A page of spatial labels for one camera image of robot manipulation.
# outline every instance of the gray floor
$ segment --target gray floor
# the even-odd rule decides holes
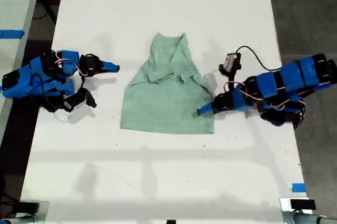
[[[282,62],[326,53],[337,60],[337,0],[272,0]],[[40,16],[38,7],[34,16]],[[29,39],[52,40],[48,16],[32,22]],[[337,218],[337,86],[305,99],[303,124],[295,131],[304,181],[318,213]]]

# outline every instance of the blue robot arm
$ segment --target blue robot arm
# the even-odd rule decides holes
[[[53,50],[30,61],[29,65],[3,76],[2,90],[7,98],[30,96],[36,103],[49,111],[59,108],[71,112],[79,103],[96,107],[91,93],[83,87],[86,77],[99,73],[117,73],[120,67],[101,61],[93,54],[82,55],[78,52]],[[75,93],[74,83],[69,78],[76,71],[82,78],[82,85]]]
[[[317,54],[249,77],[234,88],[234,75],[241,69],[241,54],[231,53],[229,57],[232,60],[227,59],[224,65],[219,66],[219,70],[229,77],[230,90],[217,95],[212,103],[198,109],[199,115],[208,112],[217,114],[228,110],[245,111],[257,106],[262,119],[276,126],[289,121],[296,128],[304,118],[303,98],[337,83],[335,62],[326,60],[324,54]]]

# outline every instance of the white table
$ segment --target white table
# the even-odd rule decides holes
[[[226,78],[214,70],[241,45],[281,64],[270,0],[61,0],[53,48],[121,70],[87,80],[95,109],[40,111],[22,199],[50,201],[47,223],[283,223],[279,198],[305,197],[291,191],[303,182],[292,125],[237,112],[217,116],[213,135],[120,129],[124,89],[157,32],[187,33],[217,94]],[[241,61],[237,80],[263,71],[246,50]]]
[[[0,29],[24,30],[19,39],[0,39],[0,78],[21,66],[36,0],[0,0]],[[12,100],[0,94],[0,144]]]

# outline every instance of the white wire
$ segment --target white wire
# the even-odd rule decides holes
[[[61,64],[62,61],[70,61],[70,62],[72,62],[72,63],[76,66],[76,68],[77,68],[77,70],[79,71],[80,74],[82,74],[83,76],[87,76],[87,75],[88,75],[88,73],[83,74],[83,73],[81,72],[80,67],[78,66],[78,64],[75,63],[74,61],[70,60],[70,59],[67,59],[67,58],[60,58],[59,60],[55,61],[55,63],[56,63],[56,64]]]

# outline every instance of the light green cloth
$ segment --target light green cloth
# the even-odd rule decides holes
[[[213,96],[191,60],[186,34],[158,33],[148,61],[124,93],[121,128],[172,134],[211,134],[214,116],[196,110]]]

